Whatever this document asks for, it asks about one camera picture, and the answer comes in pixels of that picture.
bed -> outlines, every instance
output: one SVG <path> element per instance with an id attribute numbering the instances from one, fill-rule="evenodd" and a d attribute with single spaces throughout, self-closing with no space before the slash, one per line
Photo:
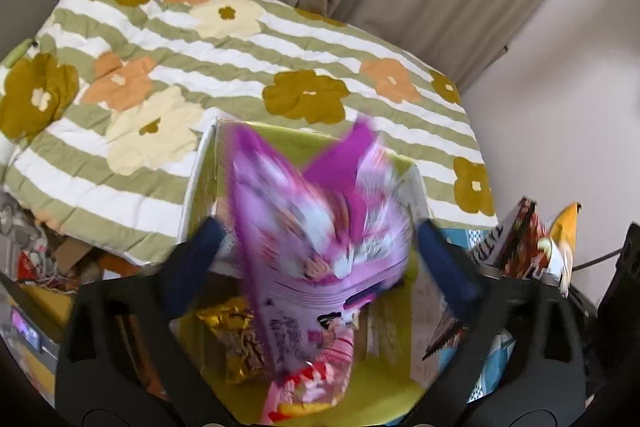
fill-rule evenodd
<path id="1" fill-rule="evenodd" d="M 442 226 L 495 224 L 455 85 L 276 0 L 59 0 L 0 66 L 4 190 L 40 221 L 161 262 L 215 199 L 218 118 L 340 136 L 360 113 L 412 158 Z"/>

purple snack bag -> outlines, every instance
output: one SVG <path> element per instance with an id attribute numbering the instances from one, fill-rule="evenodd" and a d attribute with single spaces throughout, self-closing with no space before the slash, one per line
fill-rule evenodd
<path id="1" fill-rule="evenodd" d="M 366 120 L 304 174 L 248 126 L 234 124 L 229 139 L 244 289 L 270 368 L 284 378 L 402 277 L 410 220 Z"/>

gold snack bag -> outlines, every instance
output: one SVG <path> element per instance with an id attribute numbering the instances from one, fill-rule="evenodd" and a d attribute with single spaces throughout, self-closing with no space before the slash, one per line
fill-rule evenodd
<path id="1" fill-rule="evenodd" d="M 264 351 L 252 328 L 254 313 L 244 297 L 231 297 L 218 306 L 196 312 L 225 346 L 227 383 L 238 384 L 260 375 Z"/>

cream flower print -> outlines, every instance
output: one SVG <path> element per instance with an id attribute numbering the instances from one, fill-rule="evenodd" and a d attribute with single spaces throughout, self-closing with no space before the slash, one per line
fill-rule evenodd
<path id="1" fill-rule="evenodd" d="M 156 92 L 137 107 L 114 112 L 105 138 L 111 143 L 107 165 L 129 176 L 141 167 L 159 169 L 194 151 L 197 137 L 190 130 L 203 114 L 186 102 L 178 86 Z"/>
<path id="2" fill-rule="evenodd" d="M 31 105 L 36 107 L 40 112 L 45 112 L 49 107 L 49 100 L 51 100 L 51 93 L 45 91 L 41 87 L 36 87 L 31 93 Z"/>
<path id="3" fill-rule="evenodd" d="M 250 0 L 210 0 L 190 11 L 198 20 L 199 35 L 217 39 L 226 36 L 245 39 L 260 33 L 258 20 L 264 13 L 262 6 Z"/>

snack package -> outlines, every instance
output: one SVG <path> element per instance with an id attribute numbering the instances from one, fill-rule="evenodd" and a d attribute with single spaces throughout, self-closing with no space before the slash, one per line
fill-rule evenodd
<path id="1" fill-rule="evenodd" d="M 248 126 L 236 124 L 227 139 L 245 289 L 271 374 L 282 385 L 316 363 L 335 331 L 402 277 L 411 222 L 367 121 L 358 120 L 304 173 Z M 321 403 L 338 399 L 323 395 Z M 315 403 L 312 394 L 305 400 Z"/>
<path id="2" fill-rule="evenodd" d="M 352 367 L 353 329 L 342 326 L 312 363 L 282 384 L 271 384 L 260 423 L 270 425 L 334 407 L 347 389 Z"/>
<path id="3" fill-rule="evenodd" d="M 510 277 L 540 279 L 547 274 L 566 296 L 579 210 L 580 203 L 570 204 L 547 227 L 536 212 L 536 202 L 522 198 L 469 256 L 478 264 L 498 267 Z"/>
<path id="4" fill-rule="evenodd" d="M 231 297 L 223 304 L 197 311 L 196 316 L 225 346 L 227 383 L 238 384 L 262 374 L 264 351 L 246 298 Z"/>

